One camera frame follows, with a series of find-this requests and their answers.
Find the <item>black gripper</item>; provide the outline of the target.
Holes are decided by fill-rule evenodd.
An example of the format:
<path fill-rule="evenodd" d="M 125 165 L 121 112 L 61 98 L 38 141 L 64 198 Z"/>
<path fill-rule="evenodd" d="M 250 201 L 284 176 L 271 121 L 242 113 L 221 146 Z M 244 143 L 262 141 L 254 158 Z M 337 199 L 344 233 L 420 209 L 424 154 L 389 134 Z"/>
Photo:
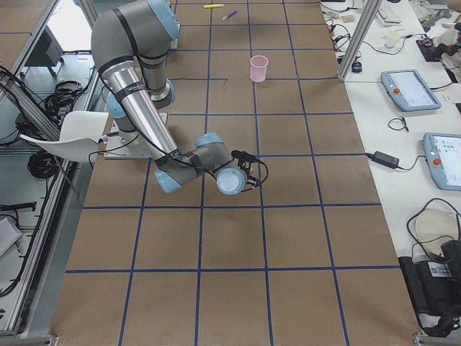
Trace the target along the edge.
<path fill-rule="evenodd" d="M 240 163 L 240 169 L 246 175 L 246 188 L 253 189 L 259 186 L 260 179 L 252 176 L 252 167 L 250 161 L 242 161 Z"/>

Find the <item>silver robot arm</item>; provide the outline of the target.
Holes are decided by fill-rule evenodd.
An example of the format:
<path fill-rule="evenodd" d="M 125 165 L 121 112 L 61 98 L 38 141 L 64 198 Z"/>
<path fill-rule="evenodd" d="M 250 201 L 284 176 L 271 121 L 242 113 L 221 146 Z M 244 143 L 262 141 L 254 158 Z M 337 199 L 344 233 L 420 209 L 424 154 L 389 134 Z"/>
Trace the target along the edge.
<path fill-rule="evenodd" d="M 245 151 L 229 151 L 217 133 L 206 133 L 182 154 L 158 109 L 174 101 L 166 78 L 166 57 L 179 38 L 168 1 L 134 1 L 100 14 L 92 27 L 91 51 L 100 77 L 127 118 L 127 131 L 146 143 L 162 190 L 171 193 L 209 174 L 225 195 L 258 187 L 251 164 L 260 161 Z"/>

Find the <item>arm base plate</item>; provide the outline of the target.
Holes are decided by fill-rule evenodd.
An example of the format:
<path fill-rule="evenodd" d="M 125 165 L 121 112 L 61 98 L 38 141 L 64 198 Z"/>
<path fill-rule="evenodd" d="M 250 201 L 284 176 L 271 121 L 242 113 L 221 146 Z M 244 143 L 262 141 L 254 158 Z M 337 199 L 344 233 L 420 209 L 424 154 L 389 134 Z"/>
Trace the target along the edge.
<path fill-rule="evenodd" d="M 107 135 L 105 140 L 106 159 L 148 159 L 153 158 L 150 151 L 150 146 L 145 142 L 142 136 L 137 132 L 124 132 L 120 130 L 118 125 L 122 121 L 125 124 L 127 117 L 121 117 L 119 110 L 110 110 L 109 113 L 113 117 L 111 133 L 114 135 Z"/>

